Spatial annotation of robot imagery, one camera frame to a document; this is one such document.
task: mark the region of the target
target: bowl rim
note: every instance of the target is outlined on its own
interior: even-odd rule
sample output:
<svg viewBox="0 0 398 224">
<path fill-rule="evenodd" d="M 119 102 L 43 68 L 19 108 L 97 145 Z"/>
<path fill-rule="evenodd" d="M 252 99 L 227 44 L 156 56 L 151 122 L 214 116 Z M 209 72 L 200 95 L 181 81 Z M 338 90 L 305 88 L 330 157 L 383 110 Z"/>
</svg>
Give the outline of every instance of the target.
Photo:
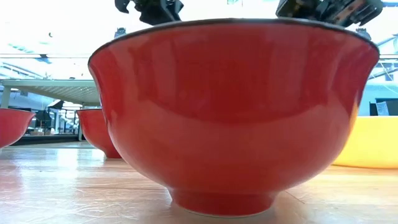
<svg viewBox="0 0 398 224">
<path fill-rule="evenodd" d="M 150 28 L 142 29 L 142 30 L 137 30 L 135 32 L 128 33 L 126 35 L 122 35 L 118 38 L 115 38 L 113 40 L 110 40 L 109 42 L 103 44 L 101 47 L 97 48 L 91 56 L 88 58 L 87 64 L 89 65 L 91 62 L 91 59 L 101 50 L 104 48 L 108 47 L 109 45 L 122 41 L 124 39 L 128 39 L 131 37 L 135 37 L 138 35 L 142 34 L 148 34 L 151 32 L 156 32 L 164 29 L 171 29 L 171 28 L 178 28 L 178 27 L 187 27 L 187 26 L 204 26 L 204 25 L 213 25 L 213 24 L 295 24 L 295 25 L 301 25 L 301 26 L 310 26 L 310 27 L 317 27 L 321 29 L 326 29 L 326 30 L 333 30 L 336 32 L 341 32 L 344 34 L 352 35 L 353 37 L 356 37 L 362 41 L 365 41 L 367 44 L 369 44 L 371 47 L 373 47 L 376 51 L 377 54 L 380 55 L 380 50 L 377 47 L 377 45 L 372 42 L 371 40 L 351 31 L 347 30 L 344 27 L 329 24 L 326 22 L 320 22 L 320 21 L 311 21 L 308 19 L 293 19 L 293 18 L 278 18 L 278 19 L 248 19 L 248 18 L 221 18 L 221 19 L 203 19 L 203 20 L 194 20 L 194 21 L 177 21 L 177 22 L 168 22 L 165 24 L 160 24 L 156 25 Z"/>
<path fill-rule="evenodd" d="M 30 111 L 24 111 L 20 109 L 14 109 L 14 108 L 0 108 L 0 110 L 13 110 L 13 111 L 18 111 L 18 112 L 23 112 L 23 113 L 30 113 L 36 115 L 36 113 L 30 112 Z"/>
<path fill-rule="evenodd" d="M 102 110 L 102 108 L 80 109 L 80 110 L 76 110 L 76 112 L 78 113 L 78 112 L 81 112 L 81 111 L 92 111 L 92 110 L 98 111 L 98 110 Z"/>
</svg>

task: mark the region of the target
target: wooden table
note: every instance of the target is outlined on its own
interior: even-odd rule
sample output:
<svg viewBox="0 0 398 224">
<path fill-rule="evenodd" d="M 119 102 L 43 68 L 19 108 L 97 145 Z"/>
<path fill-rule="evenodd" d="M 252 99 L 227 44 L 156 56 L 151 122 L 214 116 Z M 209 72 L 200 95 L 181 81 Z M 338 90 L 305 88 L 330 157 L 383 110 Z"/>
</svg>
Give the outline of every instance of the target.
<svg viewBox="0 0 398 224">
<path fill-rule="evenodd" d="M 10 147 L 0 153 L 0 223 L 398 223 L 398 170 L 332 166 L 260 215 L 225 219 L 182 210 L 97 149 Z"/>
</svg>

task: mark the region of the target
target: robotic arm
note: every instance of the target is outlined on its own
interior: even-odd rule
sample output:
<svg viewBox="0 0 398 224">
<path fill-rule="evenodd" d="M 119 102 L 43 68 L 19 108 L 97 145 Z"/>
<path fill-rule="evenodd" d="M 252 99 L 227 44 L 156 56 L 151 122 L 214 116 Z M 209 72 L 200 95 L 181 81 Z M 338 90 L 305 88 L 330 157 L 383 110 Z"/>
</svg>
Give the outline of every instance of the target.
<svg viewBox="0 0 398 224">
<path fill-rule="evenodd" d="M 127 5 L 136 4 L 140 21 L 157 25 L 181 21 L 178 13 L 183 4 L 179 0 L 114 0 L 116 8 L 129 13 Z M 383 9 L 381 0 L 279 0 L 277 17 L 291 17 L 322 21 L 343 27 L 365 25 Z"/>
</svg>

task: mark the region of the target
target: bowl foot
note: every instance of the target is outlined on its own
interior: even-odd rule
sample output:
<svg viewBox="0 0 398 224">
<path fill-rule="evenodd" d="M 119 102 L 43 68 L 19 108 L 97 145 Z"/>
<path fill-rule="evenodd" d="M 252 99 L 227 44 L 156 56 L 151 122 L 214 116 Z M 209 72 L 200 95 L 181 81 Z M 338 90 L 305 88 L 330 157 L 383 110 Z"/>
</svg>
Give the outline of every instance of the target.
<svg viewBox="0 0 398 224">
<path fill-rule="evenodd" d="M 223 218 L 257 215 L 271 207 L 274 195 L 214 194 L 169 190 L 174 203 L 189 212 Z"/>
<path fill-rule="evenodd" d="M 121 159 L 122 157 L 117 152 L 104 152 L 107 159 Z"/>
</svg>

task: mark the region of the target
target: red bowl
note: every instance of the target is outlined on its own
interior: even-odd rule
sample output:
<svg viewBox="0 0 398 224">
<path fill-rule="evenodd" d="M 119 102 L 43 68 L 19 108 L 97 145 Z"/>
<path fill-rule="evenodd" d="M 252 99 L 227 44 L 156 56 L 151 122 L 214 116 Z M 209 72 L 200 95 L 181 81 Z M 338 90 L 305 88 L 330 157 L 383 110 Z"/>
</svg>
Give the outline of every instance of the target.
<svg viewBox="0 0 398 224">
<path fill-rule="evenodd" d="M 120 159 L 108 134 L 104 115 L 101 109 L 79 110 L 81 130 L 86 140 L 95 148 L 102 150 L 107 158 Z"/>
<path fill-rule="evenodd" d="M 14 144 L 23 137 L 35 115 L 23 110 L 0 109 L 0 149 Z"/>
<path fill-rule="evenodd" d="M 378 58 L 324 23 L 215 19 L 125 35 L 88 64 L 124 160 L 183 208 L 241 216 L 333 162 Z"/>
</svg>

